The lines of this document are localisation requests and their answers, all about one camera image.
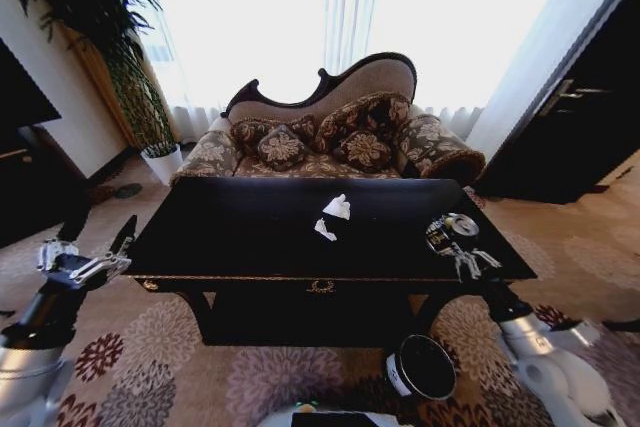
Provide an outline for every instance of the wooden table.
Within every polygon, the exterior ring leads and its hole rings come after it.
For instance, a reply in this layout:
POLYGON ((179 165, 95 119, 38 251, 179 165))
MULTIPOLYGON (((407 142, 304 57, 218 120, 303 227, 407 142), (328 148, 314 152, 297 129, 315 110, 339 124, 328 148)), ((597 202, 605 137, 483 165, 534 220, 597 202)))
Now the wooden table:
POLYGON ((447 212, 476 221, 478 248, 504 280, 536 277, 454 181, 243 177, 181 179, 131 248, 127 275, 184 298, 205 344, 388 346, 476 293, 426 244, 447 212), (349 221, 322 213, 340 194, 349 221), (314 231, 320 218, 337 241, 314 231), (213 306, 204 292, 216 292, 213 306), (415 316, 409 294, 429 294, 415 316))

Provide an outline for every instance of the table leg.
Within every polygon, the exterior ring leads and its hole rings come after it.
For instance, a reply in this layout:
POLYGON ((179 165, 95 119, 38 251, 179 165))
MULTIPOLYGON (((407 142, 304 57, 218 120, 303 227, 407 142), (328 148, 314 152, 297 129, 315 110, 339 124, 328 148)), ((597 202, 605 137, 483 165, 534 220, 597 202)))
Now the table leg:
POLYGON ((443 287, 442 290, 429 294, 415 318, 416 332, 429 334, 440 311, 452 300, 467 295, 468 292, 457 287, 443 287))
POLYGON ((211 345, 209 338, 211 332, 211 310, 213 308, 209 306, 209 302, 204 296, 204 293, 196 291, 175 293, 182 297, 187 304, 189 304, 189 307, 191 307, 191 311, 196 318, 196 322, 198 322, 198 328, 200 329, 200 335, 202 336, 202 343, 205 345, 211 345))

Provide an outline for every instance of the white paper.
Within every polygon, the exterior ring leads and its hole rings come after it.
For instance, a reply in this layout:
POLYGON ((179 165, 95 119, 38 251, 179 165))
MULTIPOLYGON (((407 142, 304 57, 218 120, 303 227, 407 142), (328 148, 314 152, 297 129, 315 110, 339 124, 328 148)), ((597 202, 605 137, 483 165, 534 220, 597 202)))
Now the white paper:
POLYGON ((336 234, 334 234, 333 232, 327 232, 327 226, 324 225, 324 219, 319 219, 316 222, 316 226, 314 227, 314 230, 316 232, 321 233, 322 235, 324 235, 327 239, 329 239, 330 241, 335 241, 338 240, 338 238, 336 237, 336 234))
POLYGON ((351 204, 349 202, 345 202, 346 198, 347 197, 344 194, 335 197, 322 211, 325 214, 349 220, 349 217, 351 216, 351 204))

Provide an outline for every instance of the sofa armrest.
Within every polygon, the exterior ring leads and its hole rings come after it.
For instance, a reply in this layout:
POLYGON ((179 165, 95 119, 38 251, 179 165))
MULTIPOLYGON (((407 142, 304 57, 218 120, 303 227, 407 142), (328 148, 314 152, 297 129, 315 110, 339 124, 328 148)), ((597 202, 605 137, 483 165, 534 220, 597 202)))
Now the sofa armrest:
MULTIPOLYGON (((216 119, 229 122, 227 119, 216 119)), ((242 149, 231 137, 225 126, 216 125, 220 130, 205 133, 191 153, 187 156, 178 171, 171 177, 171 185, 182 177, 231 177, 240 160, 242 149)))
POLYGON ((485 166, 484 155, 470 149, 430 114, 407 120, 396 132, 394 147, 395 167, 402 177, 454 179, 465 186, 485 166))

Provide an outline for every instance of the curtain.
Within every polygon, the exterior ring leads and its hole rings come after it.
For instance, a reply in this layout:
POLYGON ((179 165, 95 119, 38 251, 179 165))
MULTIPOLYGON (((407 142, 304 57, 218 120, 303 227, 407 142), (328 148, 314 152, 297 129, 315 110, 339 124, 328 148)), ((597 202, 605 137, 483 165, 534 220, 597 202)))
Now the curtain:
POLYGON ((159 0, 142 35, 173 119, 197 140, 247 82, 305 99, 317 70, 380 51, 416 65, 414 102, 465 137, 546 0, 159 0))

